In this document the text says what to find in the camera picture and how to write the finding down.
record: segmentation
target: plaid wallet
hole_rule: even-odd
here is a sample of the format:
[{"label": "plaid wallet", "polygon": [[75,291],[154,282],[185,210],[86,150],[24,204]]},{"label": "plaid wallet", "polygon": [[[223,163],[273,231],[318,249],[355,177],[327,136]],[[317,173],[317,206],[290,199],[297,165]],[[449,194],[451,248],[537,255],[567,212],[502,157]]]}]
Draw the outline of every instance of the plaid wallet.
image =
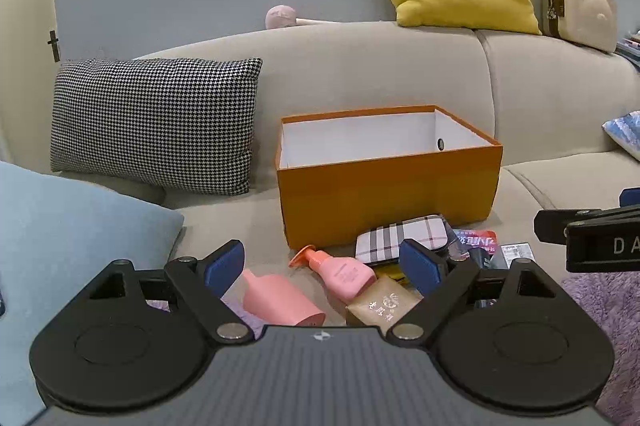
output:
[{"label": "plaid wallet", "polygon": [[442,215],[429,215],[362,233],[356,241],[356,258],[367,265],[395,263],[405,238],[413,238],[430,250],[448,247],[452,259],[468,257],[470,249],[460,242]]}]

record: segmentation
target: black and white pillow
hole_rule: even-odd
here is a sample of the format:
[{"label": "black and white pillow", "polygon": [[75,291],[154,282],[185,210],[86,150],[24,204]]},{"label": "black and white pillow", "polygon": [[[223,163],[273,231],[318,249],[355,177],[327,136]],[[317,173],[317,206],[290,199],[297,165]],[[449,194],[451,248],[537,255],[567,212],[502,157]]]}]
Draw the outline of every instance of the black and white pillow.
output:
[{"label": "black and white pillow", "polygon": [[54,90],[51,169],[245,193],[261,67],[258,58],[65,63]]}]

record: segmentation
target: pink bottle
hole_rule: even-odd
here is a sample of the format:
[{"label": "pink bottle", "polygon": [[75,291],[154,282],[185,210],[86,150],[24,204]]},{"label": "pink bottle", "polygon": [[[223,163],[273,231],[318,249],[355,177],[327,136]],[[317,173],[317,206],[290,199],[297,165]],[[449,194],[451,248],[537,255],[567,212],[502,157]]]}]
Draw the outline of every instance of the pink bottle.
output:
[{"label": "pink bottle", "polygon": [[326,287],[347,305],[376,280],[373,269],[352,257],[334,257],[308,245],[293,257],[289,267],[304,265],[316,271]]},{"label": "pink bottle", "polygon": [[256,276],[244,269],[242,277],[247,284],[244,310],[268,324],[321,327],[324,323],[324,313],[284,276]]}]

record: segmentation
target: snack package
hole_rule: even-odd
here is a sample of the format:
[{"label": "snack package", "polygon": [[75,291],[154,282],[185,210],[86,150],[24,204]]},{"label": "snack package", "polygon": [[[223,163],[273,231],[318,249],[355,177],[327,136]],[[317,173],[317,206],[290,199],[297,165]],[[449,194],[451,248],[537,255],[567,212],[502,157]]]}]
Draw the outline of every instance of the snack package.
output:
[{"label": "snack package", "polygon": [[420,297],[388,276],[383,276],[347,307],[350,326],[379,326],[382,334],[415,307]]}]

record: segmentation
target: purple rug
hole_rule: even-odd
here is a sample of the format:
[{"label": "purple rug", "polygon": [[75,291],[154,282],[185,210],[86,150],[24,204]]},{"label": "purple rug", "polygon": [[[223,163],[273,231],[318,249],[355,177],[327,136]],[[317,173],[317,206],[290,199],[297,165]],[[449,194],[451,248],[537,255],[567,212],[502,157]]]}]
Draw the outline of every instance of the purple rug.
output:
[{"label": "purple rug", "polygon": [[590,273],[561,283],[609,336],[616,360],[598,409],[620,426],[640,424],[640,273]]}]

